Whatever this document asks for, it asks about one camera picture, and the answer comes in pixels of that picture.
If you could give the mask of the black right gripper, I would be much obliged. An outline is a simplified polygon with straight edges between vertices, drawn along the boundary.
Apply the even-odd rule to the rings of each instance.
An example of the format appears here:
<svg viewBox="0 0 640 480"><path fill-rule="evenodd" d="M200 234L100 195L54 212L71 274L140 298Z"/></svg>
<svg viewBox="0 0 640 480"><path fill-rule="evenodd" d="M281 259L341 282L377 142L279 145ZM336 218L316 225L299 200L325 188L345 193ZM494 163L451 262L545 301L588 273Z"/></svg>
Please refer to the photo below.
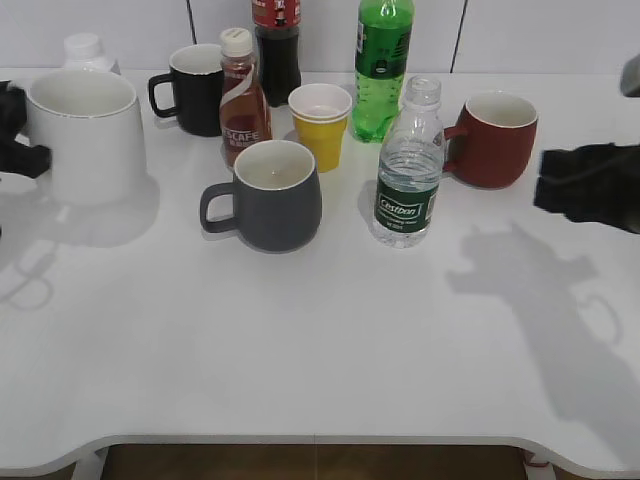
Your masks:
<svg viewBox="0 0 640 480"><path fill-rule="evenodd" d="M585 145L541 154L533 205L574 223L639 232L639 147Z"/></svg>

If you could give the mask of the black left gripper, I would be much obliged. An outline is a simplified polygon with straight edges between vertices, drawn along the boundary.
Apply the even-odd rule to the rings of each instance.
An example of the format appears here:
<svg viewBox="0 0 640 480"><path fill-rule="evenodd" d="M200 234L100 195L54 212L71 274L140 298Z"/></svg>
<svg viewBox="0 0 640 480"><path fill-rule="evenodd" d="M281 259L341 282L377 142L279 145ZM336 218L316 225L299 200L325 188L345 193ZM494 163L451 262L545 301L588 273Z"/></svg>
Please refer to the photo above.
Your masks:
<svg viewBox="0 0 640 480"><path fill-rule="evenodd" d="M51 168L51 150L20 144L17 137L27 122L25 91L11 82L1 83L1 172L36 179Z"/></svg>

